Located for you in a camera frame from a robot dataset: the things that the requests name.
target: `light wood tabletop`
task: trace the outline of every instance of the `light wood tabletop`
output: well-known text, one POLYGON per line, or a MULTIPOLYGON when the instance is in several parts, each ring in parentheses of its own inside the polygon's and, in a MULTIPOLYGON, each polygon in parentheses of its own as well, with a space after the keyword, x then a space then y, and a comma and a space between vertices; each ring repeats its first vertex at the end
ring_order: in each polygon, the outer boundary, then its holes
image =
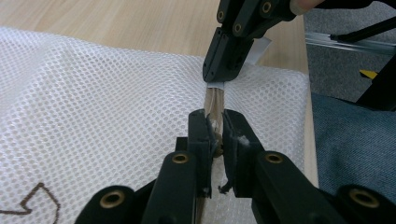
MULTIPOLYGON (((0 0, 0 25, 72 36, 114 48, 205 56, 219 24, 219 0, 0 0)), ((308 73, 304 19, 281 22, 258 64, 308 73)), ((310 94, 305 175, 318 184, 310 94)))

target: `white mesh fabric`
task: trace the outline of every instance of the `white mesh fabric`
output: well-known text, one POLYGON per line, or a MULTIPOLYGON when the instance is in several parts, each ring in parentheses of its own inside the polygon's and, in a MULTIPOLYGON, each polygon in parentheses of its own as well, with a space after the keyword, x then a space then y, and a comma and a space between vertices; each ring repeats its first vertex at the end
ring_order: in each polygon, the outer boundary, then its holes
MULTIPOLYGON (((154 179, 204 106, 202 63, 0 28, 0 223, 72 223, 98 190, 154 179), (31 214, 2 213, 25 211, 34 189, 31 214)), ((304 75, 245 66, 225 85, 225 104, 303 169, 306 88, 304 75)), ((218 194, 225 181, 215 159, 203 223, 254 223, 249 200, 218 194)))
MULTIPOLYGON (((303 171, 307 88, 307 75, 246 64, 235 80, 225 83, 224 104, 247 118, 266 150, 286 154, 303 171)), ((222 159, 217 160, 212 167, 212 187, 227 181, 222 159)), ((206 223, 256 223, 251 200, 217 190, 205 202, 204 217, 206 223)))

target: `brown line drawing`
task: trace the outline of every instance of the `brown line drawing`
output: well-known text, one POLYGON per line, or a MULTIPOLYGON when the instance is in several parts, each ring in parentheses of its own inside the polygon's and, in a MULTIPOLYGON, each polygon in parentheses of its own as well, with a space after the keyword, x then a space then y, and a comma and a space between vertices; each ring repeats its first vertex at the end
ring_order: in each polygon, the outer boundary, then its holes
POLYGON ((32 209, 27 207, 27 203, 29 200, 37 193, 39 189, 43 189, 49 197, 52 199, 52 201, 56 204, 56 212, 55 212, 55 220, 54 224, 58 223, 58 218, 59 218, 59 210, 61 209, 61 204, 58 202, 58 200, 53 196, 53 194, 50 192, 49 189, 47 189, 43 183, 38 183, 30 192, 29 194, 23 198, 23 200, 20 202, 21 207, 25 211, 6 211, 6 210, 0 210, 0 214, 5 214, 5 215, 15 215, 15 216, 25 216, 29 215, 32 213, 32 209))

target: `blue jeans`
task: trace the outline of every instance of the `blue jeans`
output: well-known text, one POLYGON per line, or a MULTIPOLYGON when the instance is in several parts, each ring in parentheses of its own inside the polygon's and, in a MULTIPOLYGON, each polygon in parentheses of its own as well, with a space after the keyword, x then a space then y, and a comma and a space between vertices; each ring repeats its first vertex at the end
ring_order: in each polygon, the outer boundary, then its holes
POLYGON ((319 188, 373 189, 396 203, 396 113, 312 94, 319 188))

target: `gray floor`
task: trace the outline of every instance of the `gray floor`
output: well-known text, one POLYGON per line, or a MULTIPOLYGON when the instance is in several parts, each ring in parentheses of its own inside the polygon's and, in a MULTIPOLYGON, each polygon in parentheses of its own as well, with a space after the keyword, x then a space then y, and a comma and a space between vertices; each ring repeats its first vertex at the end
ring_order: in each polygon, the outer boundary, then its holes
MULTIPOLYGON (((323 34, 347 34, 396 16, 396 10, 373 2, 357 10, 313 9, 304 15, 305 30, 323 34)), ((396 43, 396 29, 370 38, 396 43)), ((323 95, 355 102, 370 86, 371 80, 361 77, 359 70, 379 72, 390 56, 343 49, 307 46, 311 90, 323 95)))

